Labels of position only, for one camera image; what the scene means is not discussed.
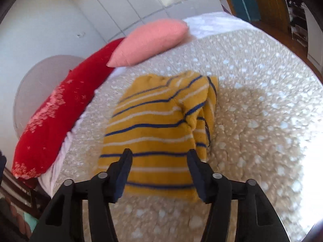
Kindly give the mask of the yellow striped knit sweater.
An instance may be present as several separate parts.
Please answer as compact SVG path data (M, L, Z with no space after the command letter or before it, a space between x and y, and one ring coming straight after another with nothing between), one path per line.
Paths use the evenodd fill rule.
M197 200L187 152L207 159L218 87L217 77L194 71L138 77L108 122L97 169L107 169L130 149L125 192Z

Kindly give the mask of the long red floral pillow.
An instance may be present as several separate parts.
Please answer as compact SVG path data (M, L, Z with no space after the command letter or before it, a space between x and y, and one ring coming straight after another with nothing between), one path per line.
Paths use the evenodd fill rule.
M67 133L113 72L107 63L122 39L116 39L81 62L52 91L30 118L15 149L12 174L33 179L55 162Z

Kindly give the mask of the beige heart-patterned quilt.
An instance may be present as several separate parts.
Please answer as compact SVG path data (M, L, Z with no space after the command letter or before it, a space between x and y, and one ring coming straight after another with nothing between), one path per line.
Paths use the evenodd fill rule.
M291 241L322 219L322 83L265 33L243 29L195 39L107 80L88 106L56 181L92 177L117 101L139 76L185 71L219 80L208 162L229 179L255 179Z

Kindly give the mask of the grey padded headboard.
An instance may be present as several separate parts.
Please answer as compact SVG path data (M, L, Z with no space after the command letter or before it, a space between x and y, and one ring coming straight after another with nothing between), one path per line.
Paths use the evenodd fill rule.
M32 115L50 96L69 71L84 59L72 55L56 55L35 64L23 77L13 106L14 129L20 137Z

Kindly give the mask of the white desk shelf unit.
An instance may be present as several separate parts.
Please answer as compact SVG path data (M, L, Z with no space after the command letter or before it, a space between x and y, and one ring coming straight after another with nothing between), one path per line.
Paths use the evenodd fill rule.
M313 14L304 5L305 17L308 29L308 59L316 69L322 72L322 30L316 22Z

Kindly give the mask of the pink ribbed pillow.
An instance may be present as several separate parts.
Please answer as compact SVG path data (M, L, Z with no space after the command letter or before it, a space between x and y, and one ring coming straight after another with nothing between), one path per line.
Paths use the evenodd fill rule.
M177 19L159 19L132 31L116 47L108 67L130 67L179 45L189 27Z

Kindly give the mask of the white bed sheet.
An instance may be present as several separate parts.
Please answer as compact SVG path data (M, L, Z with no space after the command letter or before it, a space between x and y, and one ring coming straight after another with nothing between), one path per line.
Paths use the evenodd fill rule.
M189 41L202 39L214 34L237 31L240 29L255 29L255 27L250 23L226 12L205 13L186 18L183 21L186 22L189 27L191 35L188 39ZM77 119L74 127L70 132L67 133L67 136L62 143L61 149L54 163L44 174L38 177L38 182L41 188L50 197L54 195L54 185L61 172L65 156L72 145L72 140L76 137L76 132L81 127L81 123L88 113L88 108L85 108L84 112Z

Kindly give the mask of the brown wooden door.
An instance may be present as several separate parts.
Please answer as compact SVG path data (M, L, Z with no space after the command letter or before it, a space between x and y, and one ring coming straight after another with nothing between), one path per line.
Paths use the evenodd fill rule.
M290 33L290 17L285 0L256 0L261 21L277 28L283 33Z

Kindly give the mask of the white shoe rack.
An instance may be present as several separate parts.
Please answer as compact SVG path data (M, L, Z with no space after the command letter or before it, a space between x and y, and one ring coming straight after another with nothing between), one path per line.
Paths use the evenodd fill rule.
M285 0L290 17L292 39L308 48L308 27L305 16L305 4L302 0Z

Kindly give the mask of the white glossy wardrobe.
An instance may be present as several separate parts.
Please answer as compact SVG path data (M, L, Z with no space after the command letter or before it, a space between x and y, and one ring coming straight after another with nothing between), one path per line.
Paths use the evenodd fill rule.
M148 22L223 11L220 0L73 0L105 42Z

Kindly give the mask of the white wall socket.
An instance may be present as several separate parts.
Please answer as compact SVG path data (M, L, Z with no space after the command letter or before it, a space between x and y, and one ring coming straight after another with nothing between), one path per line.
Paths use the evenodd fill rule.
M84 32L81 32L81 33L78 33L78 34L77 34L77 37L78 37L78 38L81 38L81 37L84 37L84 36L85 36L85 33L84 33Z

